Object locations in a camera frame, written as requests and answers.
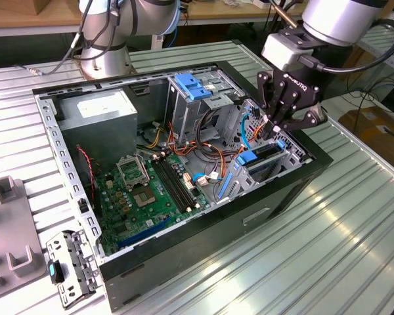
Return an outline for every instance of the yellow wire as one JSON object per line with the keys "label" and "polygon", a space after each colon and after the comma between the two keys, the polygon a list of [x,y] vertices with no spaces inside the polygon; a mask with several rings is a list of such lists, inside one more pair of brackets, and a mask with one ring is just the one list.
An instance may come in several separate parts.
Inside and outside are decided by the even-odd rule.
{"label": "yellow wire", "polygon": [[158,145],[158,141],[159,141],[159,134],[160,134],[160,129],[158,129],[158,132],[156,133],[156,138],[155,138],[155,141],[154,141],[152,144],[148,145],[148,146],[147,146],[147,148],[149,148],[149,149],[153,149],[155,146],[157,146],[157,145]]}

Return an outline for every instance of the green circuit board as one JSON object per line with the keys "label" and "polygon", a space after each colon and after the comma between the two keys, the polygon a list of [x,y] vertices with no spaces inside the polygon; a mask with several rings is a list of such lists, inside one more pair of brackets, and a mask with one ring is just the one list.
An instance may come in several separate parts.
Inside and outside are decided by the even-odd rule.
{"label": "green circuit board", "polygon": [[[167,157],[167,162],[172,168],[181,172],[179,175],[186,172],[177,156],[170,155]],[[147,186],[136,185],[131,191],[124,186],[117,167],[95,178],[99,193],[97,197],[100,198],[102,210],[102,214],[97,216],[97,219],[102,230],[101,244],[107,255],[118,251],[120,242],[131,240],[143,231],[149,231],[151,234],[155,227],[160,228],[163,225],[163,228],[167,228],[209,207],[204,193],[196,188],[198,195],[193,196],[191,193],[189,195],[200,208],[181,213],[153,169],[151,161],[144,161],[143,164],[150,181]],[[133,178],[140,175],[136,165],[129,166],[130,169],[122,168],[125,177]],[[110,185],[107,183],[108,177],[113,179],[112,187],[111,183]]]}

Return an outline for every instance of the wooden shelf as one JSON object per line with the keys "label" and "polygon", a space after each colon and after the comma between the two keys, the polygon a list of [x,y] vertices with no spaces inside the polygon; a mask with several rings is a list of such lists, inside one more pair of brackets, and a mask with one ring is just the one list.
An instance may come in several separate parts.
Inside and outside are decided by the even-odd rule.
{"label": "wooden shelf", "polygon": [[[301,15],[306,4],[296,5],[290,10],[290,15]],[[231,7],[226,5],[222,0],[216,0],[215,2],[192,2],[188,7],[188,19],[189,20],[210,20],[210,19],[222,19],[222,18],[267,18],[269,13],[268,9],[260,9],[253,4],[244,3],[239,7]]]}
{"label": "wooden shelf", "polygon": [[[305,5],[298,5],[290,11],[292,15],[300,15]],[[268,10],[260,9],[252,4],[243,4],[232,8],[222,0],[214,3],[195,2],[188,8],[188,19],[211,20],[233,18],[263,18]],[[75,26],[80,23],[81,13],[74,0],[51,0],[36,16],[0,10],[0,28],[27,28],[44,26]]]}

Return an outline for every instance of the robotic arm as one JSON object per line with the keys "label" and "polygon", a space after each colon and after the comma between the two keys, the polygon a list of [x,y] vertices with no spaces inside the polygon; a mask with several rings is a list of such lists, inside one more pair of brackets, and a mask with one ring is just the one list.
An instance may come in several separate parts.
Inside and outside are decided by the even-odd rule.
{"label": "robotic arm", "polygon": [[97,79],[130,72],[128,36],[171,33],[180,17],[179,0],[93,0],[88,9],[89,2],[79,2],[87,46],[78,60]]}
{"label": "robotic arm", "polygon": [[[394,28],[394,20],[375,20],[387,0],[310,0],[303,12],[303,24],[296,24],[273,0],[271,3],[290,25],[270,34],[262,55],[276,68],[273,82],[267,72],[258,73],[261,107],[266,127],[261,136],[280,130],[315,127],[327,120],[319,106],[322,92],[334,74],[367,70],[394,53],[393,46],[370,64],[342,68],[361,37],[377,25]],[[303,119],[292,116],[305,110]]]}

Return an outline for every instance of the ram slot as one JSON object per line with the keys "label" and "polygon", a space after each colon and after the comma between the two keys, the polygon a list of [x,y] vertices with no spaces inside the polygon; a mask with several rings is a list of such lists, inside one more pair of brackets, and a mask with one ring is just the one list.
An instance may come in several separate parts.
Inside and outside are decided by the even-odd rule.
{"label": "ram slot", "polygon": [[183,183],[177,178],[170,164],[165,160],[159,160],[153,161],[152,166],[162,181],[163,186],[168,191],[168,194],[179,208],[179,211],[184,213],[187,208],[192,209],[195,202],[185,190]]}

